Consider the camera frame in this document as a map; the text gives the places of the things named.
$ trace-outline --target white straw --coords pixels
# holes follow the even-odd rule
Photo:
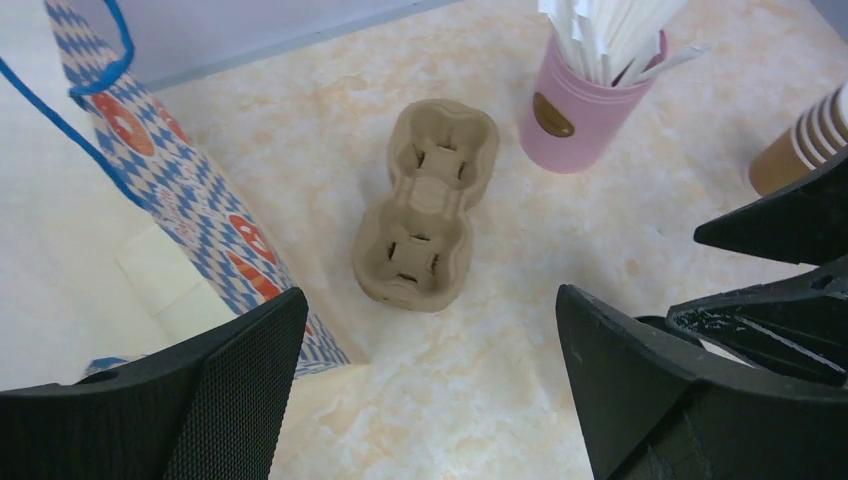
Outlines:
[[[638,49],[644,45],[648,38],[654,36],[663,29],[674,15],[686,4],[686,0],[644,0],[640,5],[630,23],[630,33],[622,38],[621,44],[622,63],[613,64],[613,68],[623,69],[629,60],[636,54]]]
[[[574,36],[578,34],[577,21],[574,18],[574,0],[557,0],[557,15],[559,22],[563,26],[563,43],[567,51],[568,60],[566,64],[571,67],[575,74],[581,78],[586,78],[586,68],[583,65],[582,55],[580,52],[580,44],[574,40]]]
[[[610,48],[612,48],[612,44],[621,35],[622,27],[625,21],[630,18],[634,8],[636,8],[635,0],[619,0],[616,9],[610,15],[609,23],[606,25],[609,34],[607,43],[610,45]]]
[[[592,1],[578,0],[577,8],[577,24],[580,26],[582,38],[582,49],[586,52],[586,62],[588,67],[588,78],[590,82],[601,82],[601,55],[598,52],[598,37],[595,34],[595,28],[592,25]]]
[[[562,60],[569,64],[572,62],[574,53],[571,51],[571,30],[566,28],[565,22],[562,21],[563,8],[560,6],[560,1],[550,0],[548,8],[548,18],[554,26],[554,36],[559,44],[559,50],[562,54]]]
[[[578,63],[580,63],[580,71],[581,76],[584,80],[591,82],[592,81],[592,72],[591,65],[592,61],[589,59],[588,52],[586,52],[585,47],[585,36],[583,35],[583,30],[580,29],[580,24],[575,18],[572,21],[572,30],[573,34],[571,39],[574,41],[575,47],[578,53]]]
[[[642,46],[642,49],[639,50],[639,53],[636,54],[636,58],[630,63],[630,66],[627,67],[627,70],[624,71],[624,75],[622,75],[621,80],[618,81],[619,87],[629,87],[635,83],[636,78],[645,71],[645,67],[651,63],[651,60],[657,55],[657,43],[659,41],[659,35],[654,38],[648,40],[648,43]]]
[[[616,71],[622,71],[635,58],[636,54],[641,51],[647,37],[642,37],[645,30],[648,30],[647,23],[651,22],[651,12],[656,11],[658,3],[666,0],[642,0],[644,2],[641,7],[634,8],[628,18],[624,19],[621,25],[621,30],[618,36],[613,41],[612,48],[618,54],[613,63],[613,68]]]
[[[682,51],[672,55],[664,62],[660,62],[653,67],[651,67],[648,71],[641,73],[638,77],[636,77],[636,83],[644,82],[646,80],[650,80],[657,75],[672,69],[682,63],[686,63],[689,60],[694,60],[709,50],[709,48],[705,47],[693,47],[691,45],[686,46]]]
[[[597,21],[597,31],[598,35],[601,36],[604,40],[605,45],[609,45],[612,42],[612,35],[615,33],[613,31],[613,18],[615,14],[622,9],[626,8],[630,0],[608,0],[608,1],[596,1],[595,2],[595,20]]]
[[[613,80],[609,54],[601,54],[601,85],[611,87]]]

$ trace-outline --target pink straw holder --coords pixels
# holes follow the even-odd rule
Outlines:
[[[660,54],[668,53],[660,32]],[[605,87],[578,77],[562,60],[551,36],[536,79],[536,90],[519,125],[521,146],[534,163],[555,173],[575,173],[600,158],[630,112],[653,86],[650,79],[629,87]]]

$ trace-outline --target brown paper cup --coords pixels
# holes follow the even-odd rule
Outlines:
[[[804,112],[803,115],[798,119],[798,122],[795,124],[795,128],[792,132],[795,134],[795,138],[793,138],[793,142],[798,145],[798,148],[801,150],[801,154],[803,155],[804,160],[807,160],[814,167],[820,167],[824,165],[824,162],[827,161],[827,157],[823,157],[816,152],[815,147],[812,145],[812,141],[810,140],[810,136],[808,134],[808,124],[810,122],[810,110]]]
[[[803,134],[802,140],[807,146],[807,149],[812,150],[811,153],[814,154],[813,157],[807,158],[811,158],[821,165],[833,158],[836,155],[836,150],[824,138],[824,133],[819,125],[819,107],[820,105],[816,104],[809,111],[806,123],[803,125],[804,130],[801,133]]]
[[[844,87],[839,89],[830,105],[830,116],[839,136],[848,140],[848,95]]]
[[[794,134],[796,128],[783,132],[751,163],[748,178],[751,186],[765,197],[796,180],[803,178],[815,167],[801,158]]]
[[[825,140],[834,150],[839,151],[839,149],[848,145],[848,139],[840,135],[833,121],[833,102],[837,95],[839,95],[839,90],[822,100],[819,104],[818,120]]]

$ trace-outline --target blue bag handle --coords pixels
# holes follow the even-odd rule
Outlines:
[[[129,69],[130,63],[132,62],[133,57],[135,56],[135,45],[132,43],[132,38],[130,38],[130,32],[127,28],[127,24],[124,21],[124,16],[121,14],[120,8],[118,8],[115,0],[104,0],[106,6],[109,7],[109,11],[112,13],[112,18],[115,19],[115,23],[118,24],[118,30],[121,33],[121,42],[124,44],[124,56],[111,62],[106,68],[103,70],[100,78],[95,80],[94,82],[88,85],[77,85],[70,89],[69,93],[71,98],[77,100],[79,102],[79,97],[81,95],[93,95],[95,93],[100,93],[107,88],[111,87],[121,78],[121,75],[127,72]],[[112,183],[118,187],[118,190],[124,194],[131,202],[136,204],[139,208],[144,210],[142,206],[141,198],[138,195],[133,193],[126,182],[121,179],[118,171],[109,164],[109,160],[97,149],[94,145],[91,144],[85,137],[82,136],[74,127],[72,127],[68,122],[65,121],[55,110],[47,106],[41,98],[38,97],[29,87],[15,75],[15,72],[12,71],[11,68],[6,64],[2,57],[0,57],[0,72],[3,73],[3,76],[6,77],[6,80],[12,84],[21,95],[26,98],[29,103],[31,103],[35,108],[38,109],[45,117],[47,117],[54,125],[56,125],[59,130],[65,133],[71,140],[73,140],[77,145],[79,145],[83,150],[86,151],[94,161],[100,166],[104,173],[112,180]]]

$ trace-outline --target beige marble surface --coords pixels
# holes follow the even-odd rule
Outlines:
[[[848,78],[848,47],[806,0],[691,0],[671,43],[712,52],[664,75],[606,156],[573,176],[522,153],[516,123],[549,34],[534,0],[465,0],[172,88],[161,98],[233,174],[321,313],[371,358],[287,425],[272,478],[588,479],[556,334],[574,283],[633,315],[797,272],[696,245],[756,198],[747,162]],[[488,112],[501,151],[470,210],[475,252],[438,314],[369,300],[349,253],[389,192],[410,102]]]

